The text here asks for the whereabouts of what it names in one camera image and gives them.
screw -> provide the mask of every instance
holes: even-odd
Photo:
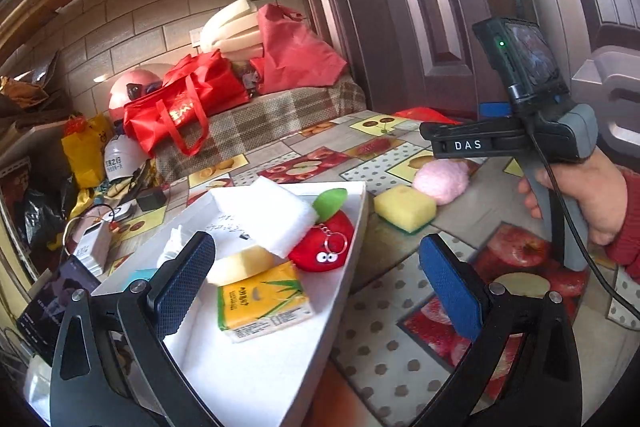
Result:
[[[131,283],[131,286],[129,286],[129,290],[131,290],[131,293],[140,293],[145,288],[146,288],[146,281],[143,279],[138,279],[137,281],[133,281]]]
[[[84,290],[82,288],[80,288],[79,290],[74,291],[71,294],[71,300],[78,302],[80,299],[82,299],[82,297],[84,297]]]
[[[558,292],[549,292],[549,298],[556,304],[562,302],[562,296]]]
[[[494,295],[502,295],[506,291],[506,289],[499,282],[492,282],[489,285],[489,291]]]

pink yarn ball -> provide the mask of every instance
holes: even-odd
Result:
[[[466,162],[434,160],[420,168],[414,178],[414,188],[431,196],[437,204],[455,200],[469,185]]]

brick wall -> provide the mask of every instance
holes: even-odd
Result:
[[[76,110],[95,116],[107,110],[109,91],[122,72],[154,64],[150,69],[163,74],[168,65],[196,53],[189,31],[233,1],[74,0],[16,50],[0,73],[28,71],[60,49],[59,81]],[[302,0],[253,1],[304,11]]]

red sleeve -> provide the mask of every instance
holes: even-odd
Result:
[[[607,248],[610,259],[624,266],[640,282],[640,174],[623,171],[626,180],[626,217],[620,234]]]

plaid cloth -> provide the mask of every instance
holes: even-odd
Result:
[[[195,156],[184,156],[171,140],[159,143],[154,149],[156,166],[165,182],[173,182],[307,127],[366,108],[364,93],[350,76],[341,77],[332,87],[299,87],[259,96],[210,117],[209,137]],[[180,128],[188,144],[201,133],[197,123]]]

